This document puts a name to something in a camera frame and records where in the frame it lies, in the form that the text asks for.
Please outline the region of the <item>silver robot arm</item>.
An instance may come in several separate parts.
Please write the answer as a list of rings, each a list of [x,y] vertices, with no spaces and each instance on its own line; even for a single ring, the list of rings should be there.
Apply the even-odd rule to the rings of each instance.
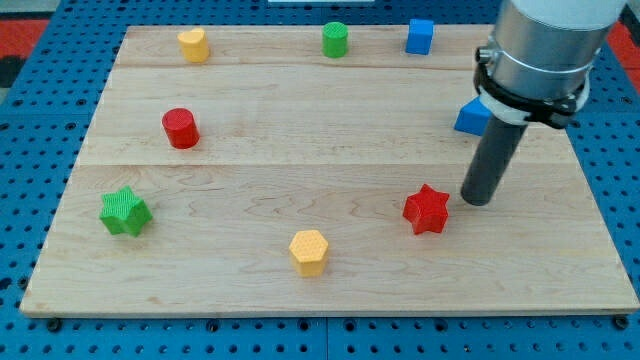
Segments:
[[[564,128],[585,105],[589,73],[625,0],[505,0],[476,50],[482,104],[515,126]]]

